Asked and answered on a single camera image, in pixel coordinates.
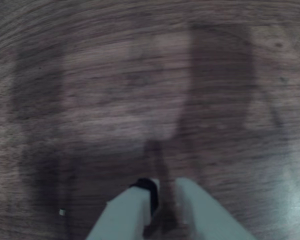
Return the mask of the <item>gripper white left finger black band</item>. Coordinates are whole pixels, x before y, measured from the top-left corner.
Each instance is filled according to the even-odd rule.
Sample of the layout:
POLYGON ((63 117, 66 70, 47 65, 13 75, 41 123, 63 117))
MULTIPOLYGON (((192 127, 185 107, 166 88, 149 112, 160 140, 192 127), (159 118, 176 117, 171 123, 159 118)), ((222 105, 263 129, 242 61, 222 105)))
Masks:
POLYGON ((142 240, 159 209, 160 181, 139 178, 108 201, 86 237, 88 240, 142 240))

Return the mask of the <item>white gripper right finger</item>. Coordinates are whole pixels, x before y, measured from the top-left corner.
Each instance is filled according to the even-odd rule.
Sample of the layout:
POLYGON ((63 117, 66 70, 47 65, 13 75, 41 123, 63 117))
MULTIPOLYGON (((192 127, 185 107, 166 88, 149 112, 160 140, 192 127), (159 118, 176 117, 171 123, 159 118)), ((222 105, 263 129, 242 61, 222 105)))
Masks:
POLYGON ((216 199, 193 180, 175 180, 176 204, 192 240, 254 240, 216 199))

